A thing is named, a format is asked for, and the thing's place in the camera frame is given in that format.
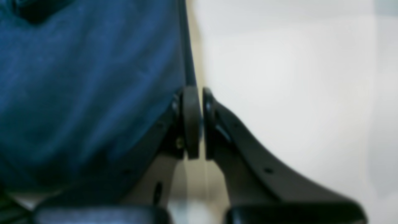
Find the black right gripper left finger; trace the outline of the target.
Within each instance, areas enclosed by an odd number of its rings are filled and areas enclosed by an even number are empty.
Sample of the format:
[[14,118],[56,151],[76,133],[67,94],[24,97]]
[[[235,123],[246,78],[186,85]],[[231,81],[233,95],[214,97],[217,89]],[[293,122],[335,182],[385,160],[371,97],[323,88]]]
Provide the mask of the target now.
[[187,86],[136,146],[104,173],[40,203],[33,224],[168,224],[175,166],[199,158],[198,89]]

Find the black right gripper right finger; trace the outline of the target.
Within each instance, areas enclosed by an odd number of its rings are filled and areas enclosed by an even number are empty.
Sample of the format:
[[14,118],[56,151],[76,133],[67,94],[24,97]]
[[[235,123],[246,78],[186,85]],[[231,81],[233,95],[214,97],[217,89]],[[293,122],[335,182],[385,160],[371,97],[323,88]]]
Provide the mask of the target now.
[[203,88],[206,159],[222,171],[225,224],[366,224],[362,207],[299,174],[269,152]]

